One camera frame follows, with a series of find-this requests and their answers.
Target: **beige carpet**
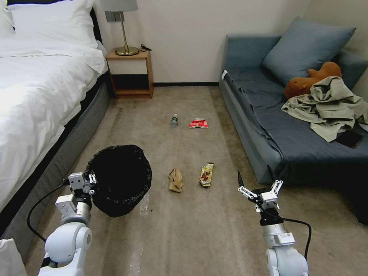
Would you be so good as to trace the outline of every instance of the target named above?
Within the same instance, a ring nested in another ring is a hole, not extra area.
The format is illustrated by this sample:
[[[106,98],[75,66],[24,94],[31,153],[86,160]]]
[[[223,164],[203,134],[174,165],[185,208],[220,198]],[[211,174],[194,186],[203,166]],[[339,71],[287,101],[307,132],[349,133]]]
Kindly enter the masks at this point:
[[[170,127],[174,113],[179,126]],[[194,118],[208,129],[189,129]],[[95,135],[76,161],[84,170],[94,153],[110,145],[136,144],[152,171],[152,187],[128,215],[110,218],[92,208],[92,245],[85,274],[129,276],[268,275],[259,215],[237,192],[237,169],[250,189],[257,184],[217,87],[156,88],[151,100],[112,100]],[[200,168],[214,162],[209,189],[199,184]],[[177,166],[184,179],[181,194],[168,190],[167,175]],[[59,224],[53,207],[39,225],[49,235]],[[340,193],[322,187],[281,190],[280,214],[313,227],[310,275],[367,275],[368,227],[359,224]],[[285,223],[304,253],[307,227]],[[26,262],[36,275],[43,243],[34,239]]]

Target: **table lamp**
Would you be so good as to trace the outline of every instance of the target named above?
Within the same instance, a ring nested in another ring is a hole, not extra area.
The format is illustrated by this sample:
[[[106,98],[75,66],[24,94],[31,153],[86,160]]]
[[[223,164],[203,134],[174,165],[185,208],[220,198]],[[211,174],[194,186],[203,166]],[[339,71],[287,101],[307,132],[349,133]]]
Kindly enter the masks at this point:
[[[138,9],[137,0],[101,0],[101,6],[106,12],[119,12],[120,21],[122,23],[124,47],[119,47],[115,53],[119,56],[132,56],[139,53],[138,48],[128,46],[127,38],[124,30],[124,15],[123,12],[131,12]]]

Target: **trash bin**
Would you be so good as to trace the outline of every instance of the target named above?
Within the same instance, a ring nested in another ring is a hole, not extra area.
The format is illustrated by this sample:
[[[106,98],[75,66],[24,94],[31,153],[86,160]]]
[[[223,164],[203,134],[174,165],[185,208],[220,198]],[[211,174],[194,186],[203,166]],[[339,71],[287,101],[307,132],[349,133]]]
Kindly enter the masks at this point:
[[[86,172],[97,178],[94,205],[110,217],[129,213],[151,187],[152,170],[135,145],[110,146],[93,156]]]

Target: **baseboard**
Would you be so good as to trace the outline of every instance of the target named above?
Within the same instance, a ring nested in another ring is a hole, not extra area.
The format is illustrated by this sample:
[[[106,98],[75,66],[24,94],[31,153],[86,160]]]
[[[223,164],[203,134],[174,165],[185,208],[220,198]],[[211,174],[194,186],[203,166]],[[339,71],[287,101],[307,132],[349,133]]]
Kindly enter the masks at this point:
[[[218,82],[155,82],[154,86],[218,86]]]

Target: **brown plush toy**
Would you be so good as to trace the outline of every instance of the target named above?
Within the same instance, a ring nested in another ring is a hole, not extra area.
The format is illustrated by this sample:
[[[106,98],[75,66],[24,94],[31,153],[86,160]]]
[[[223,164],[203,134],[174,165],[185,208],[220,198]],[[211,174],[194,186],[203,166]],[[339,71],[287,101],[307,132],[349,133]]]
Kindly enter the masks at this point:
[[[297,77],[289,81],[284,89],[284,96],[287,99],[295,96],[309,94],[313,84],[327,77],[342,77],[340,67],[334,62],[326,62],[319,71],[310,69],[307,71],[309,77]]]

